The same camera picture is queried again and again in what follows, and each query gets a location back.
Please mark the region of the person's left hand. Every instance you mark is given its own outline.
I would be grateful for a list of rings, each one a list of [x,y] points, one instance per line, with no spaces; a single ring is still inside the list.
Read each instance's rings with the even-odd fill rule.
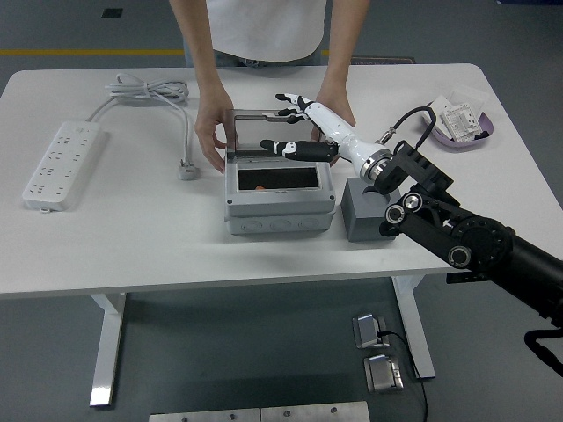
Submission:
[[[355,126],[356,120],[348,101],[346,86],[322,86],[317,101],[338,114],[350,126]]]

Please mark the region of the person's right hand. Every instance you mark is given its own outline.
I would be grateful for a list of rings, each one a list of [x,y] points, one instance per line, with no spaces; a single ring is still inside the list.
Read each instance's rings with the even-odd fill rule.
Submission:
[[[225,164],[219,150],[225,149],[226,144],[217,138],[216,128],[224,125],[227,112],[232,107],[230,96],[221,84],[207,87],[201,92],[194,130],[202,154],[220,173],[224,173]]]

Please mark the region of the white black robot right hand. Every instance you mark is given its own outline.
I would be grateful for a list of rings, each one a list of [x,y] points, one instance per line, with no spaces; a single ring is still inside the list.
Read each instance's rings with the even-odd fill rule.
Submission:
[[[278,112],[287,122],[309,120],[325,136],[324,142],[262,140],[260,147],[284,158],[303,162],[330,163],[336,156],[349,161],[355,173],[366,182],[374,181],[392,159],[381,143],[361,140],[339,115],[319,102],[296,94],[278,94],[291,106]]]

